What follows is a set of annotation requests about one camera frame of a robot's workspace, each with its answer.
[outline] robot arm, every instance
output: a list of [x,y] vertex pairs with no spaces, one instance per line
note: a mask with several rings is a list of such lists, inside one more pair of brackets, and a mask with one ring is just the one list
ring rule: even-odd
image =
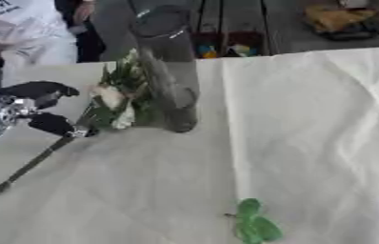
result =
[[86,136],[89,130],[69,122],[61,115],[41,112],[54,107],[63,96],[77,96],[79,91],[60,83],[38,81],[0,89],[0,136],[20,120],[29,120],[29,126],[59,136]]

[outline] green leaf cutout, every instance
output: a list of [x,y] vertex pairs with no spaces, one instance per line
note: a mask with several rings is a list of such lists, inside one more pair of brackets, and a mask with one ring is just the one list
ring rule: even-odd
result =
[[261,203],[255,198],[243,200],[238,205],[238,218],[252,218],[259,215],[261,210]]
[[252,223],[265,241],[274,241],[283,237],[283,233],[265,217],[256,217]]
[[245,244],[261,244],[262,236],[256,226],[249,222],[241,222],[235,225],[235,236],[242,240]]
[[244,244],[262,244],[283,237],[276,225],[261,216],[261,207],[255,198],[245,199],[238,205],[234,233]]

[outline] white paper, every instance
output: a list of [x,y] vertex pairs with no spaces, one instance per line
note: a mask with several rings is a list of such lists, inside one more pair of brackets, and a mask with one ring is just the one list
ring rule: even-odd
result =
[[[80,91],[101,64],[29,70]],[[0,244],[239,243],[238,199],[256,197],[277,244],[379,244],[379,49],[200,61],[200,124],[68,145],[0,196]],[[89,98],[53,112],[76,119]],[[57,137],[0,140],[0,182]]]

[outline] clear cylindrical vase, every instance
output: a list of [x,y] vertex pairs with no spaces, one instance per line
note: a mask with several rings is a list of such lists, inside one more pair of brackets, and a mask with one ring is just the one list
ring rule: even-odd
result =
[[173,132],[197,124],[199,84],[189,31],[190,13],[177,6],[141,12],[131,24],[151,92]]

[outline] flower bouquet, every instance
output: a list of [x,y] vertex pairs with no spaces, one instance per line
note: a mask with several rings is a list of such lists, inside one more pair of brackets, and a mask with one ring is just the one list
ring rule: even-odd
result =
[[[90,96],[90,104],[76,122],[77,127],[87,128],[90,132],[144,126],[154,119],[152,95],[136,50],[131,50],[124,59],[117,61],[115,70],[109,72],[105,66],[101,81],[90,88]],[[0,194],[75,138],[63,136],[34,157],[0,184]]]

